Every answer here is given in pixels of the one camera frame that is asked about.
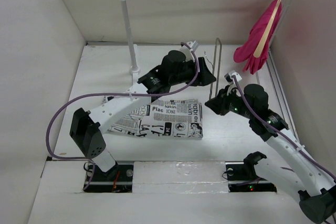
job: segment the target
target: red wire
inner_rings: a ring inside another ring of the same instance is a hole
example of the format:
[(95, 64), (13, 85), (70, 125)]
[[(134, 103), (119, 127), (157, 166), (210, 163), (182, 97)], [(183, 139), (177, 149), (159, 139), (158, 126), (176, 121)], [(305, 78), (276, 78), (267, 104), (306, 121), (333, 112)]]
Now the red wire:
[(118, 173), (117, 173), (117, 176), (116, 176), (116, 179), (114, 180), (114, 182), (113, 182), (113, 187), (112, 187), (112, 191), (116, 188), (116, 182), (117, 182), (117, 180), (118, 180), (118, 178), (119, 178), (119, 174), (120, 174), (120, 171), (118, 171)]

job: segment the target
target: pink towel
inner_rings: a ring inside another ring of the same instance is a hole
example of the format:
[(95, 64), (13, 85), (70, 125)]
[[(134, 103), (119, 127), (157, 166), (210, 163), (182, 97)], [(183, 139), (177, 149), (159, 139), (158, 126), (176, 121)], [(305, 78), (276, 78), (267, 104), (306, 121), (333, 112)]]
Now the pink towel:
[(280, 13), (281, 13), (281, 3), (279, 5), (278, 11), (275, 15), (275, 19), (273, 21), (270, 33), (268, 35), (268, 38), (265, 43), (265, 47), (261, 53), (261, 56), (259, 58), (255, 58), (253, 56), (254, 51), (256, 50), (259, 41), (261, 40), (261, 37), (263, 36), (263, 33), (266, 29), (266, 26), (269, 22), (269, 19), (271, 18), (272, 12), (277, 4), (278, 0), (274, 0), (266, 9), (264, 14), (259, 18), (259, 20), (254, 24), (252, 27), (252, 30), (250, 31), (250, 35), (245, 42), (245, 44), (241, 47), (238, 47), (233, 55), (233, 59), (235, 62), (243, 62), (245, 60), (248, 60), (246, 65), (244, 66), (243, 71), (246, 71), (247, 69), (250, 69), (250, 73), (254, 74), (257, 72), (264, 63), (267, 60), (268, 57), (268, 45), (269, 40), (272, 37), (272, 34), (274, 33), (275, 28), (277, 27), (277, 24), (280, 19)]

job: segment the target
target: white wall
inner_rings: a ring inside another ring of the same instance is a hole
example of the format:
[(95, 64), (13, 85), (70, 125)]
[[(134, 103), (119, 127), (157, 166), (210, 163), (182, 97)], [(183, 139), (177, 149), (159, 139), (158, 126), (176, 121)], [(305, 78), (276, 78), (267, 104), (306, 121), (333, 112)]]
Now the white wall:
[[(134, 41), (240, 44), (271, 0), (127, 0)], [(125, 41), (119, 0), (64, 0), (86, 40)]]
[(336, 173), (336, 0), (293, 0), (273, 46), (300, 140)]
[(28, 221), (47, 157), (46, 127), (68, 99), (84, 44), (62, 0), (0, 0), (3, 224)]

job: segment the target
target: white platform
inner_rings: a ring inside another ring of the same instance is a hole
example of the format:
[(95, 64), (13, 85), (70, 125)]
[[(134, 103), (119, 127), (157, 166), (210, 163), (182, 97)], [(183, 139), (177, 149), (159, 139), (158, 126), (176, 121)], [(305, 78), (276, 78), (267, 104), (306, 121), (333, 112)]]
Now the white platform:
[[(267, 66), (258, 75), (242, 73), (244, 65), (233, 62), (236, 47), (223, 48), (220, 88), (227, 85), (224, 74), (235, 69), (244, 78), (242, 87), (260, 83), (269, 94), (270, 108), (282, 111)], [(169, 50), (178, 48), (140, 46), (142, 73), (160, 64)], [(197, 55), (203, 56), (204, 50), (212, 59), (214, 46), (200, 46)], [(85, 46), (70, 98), (93, 92), (125, 91), (131, 85), (129, 66), (126, 46)], [(204, 103), (208, 95), (209, 87), (191, 87), (166, 99), (198, 98)], [(101, 98), (87, 98), (68, 108), (56, 154), (82, 156), (69, 136), (72, 114), (79, 107), (88, 110), (100, 103)], [(217, 116), (204, 106), (203, 127), (201, 140), (104, 135), (107, 148), (118, 161), (198, 161), (136, 162), (131, 194), (83, 193), (83, 162), (47, 162), (29, 224), (309, 223), (299, 206), (282, 192), (228, 193), (227, 182), (221, 178), (223, 161), (239, 161), (251, 152), (261, 151), (279, 166), (287, 166), (252, 132), (247, 119), (233, 113)]]

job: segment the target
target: metal rod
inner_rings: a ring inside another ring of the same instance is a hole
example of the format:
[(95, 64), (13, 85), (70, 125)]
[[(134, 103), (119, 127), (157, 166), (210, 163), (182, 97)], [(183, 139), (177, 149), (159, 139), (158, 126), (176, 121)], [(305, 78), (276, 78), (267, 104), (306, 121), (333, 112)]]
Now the metal rod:
[(279, 27), (280, 27), (280, 25), (281, 25), (281, 23), (282, 23), (282, 21), (283, 21), (283, 18), (284, 18), (285, 15), (287, 14), (288, 8), (289, 8), (289, 6), (290, 6), (291, 3), (292, 3), (292, 0), (287, 0), (287, 3), (286, 3), (285, 8), (282, 9), (281, 14), (280, 14), (280, 20), (279, 20), (279, 22), (278, 22), (278, 24), (277, 24), (277, 27), (276, 27), (275, 30), (274, 30), (274, 33), (272, 34), (271, 39), (269, 40), (269, 47), (272, 45), (272, 42), (273, 42), (273, 40), (274, 40), (274, 38), (275, 38), (275, 35), (277, 34), (277, 32), (278, 32), (278, 30), (279, 30)]
[(218, 69), (217, 69), (217, 81), (216, 81), (216, 93), (215, 96), (218, 95), (218, 85), (219, 85), (219, 74), (221, 73), (221, 60), (222, 60), (222, 42), (219, 38), (216, 38), (215, 43), (215, 52), (217, 51), (217, 42), (219, 43), (219, 59), (218, 59)]
[(139, 67), (138, 67), (138, 64), (137, 64), (137, 61), (136, 61), (137, 59), (135, 57), (133, 36), (132, 36), (132, 31), (131, 31), (130, 20), (129, 20), (129, 17), (128, 17), (126, 1), (121, 1), (121, 9), (122, 9), (122, 15), (123, 15), (123, 18), (124, 18), (124, 23), (125, 23), (128, 47), (129, 47), (130, 55), (131, 55), (132, 71), (137, 72), (139, 70)]
[[(216, 68), (216, 59), (217, 59), (217, 46), (219, 44), (219, 59), (218, 59), (218, 68), (217, 68), (217, 80), (216, 80), (216, 91), (215, 91), (215, 97), (218, 95), (218, 85), (219, 85), (219, 74), (221, 73), (221, 60), (222, 60), (222, 42), (219, 38), (216, 38), (215, 41), (215, 51), (214, 51), (214, 61), (212, 64), (212, 75), (215, 76), (215, 68)], [(209, 93), (209, 100), (212, 98), (212, 88), (213, 88), (213, 82), (210, 85), (210, 93)]]

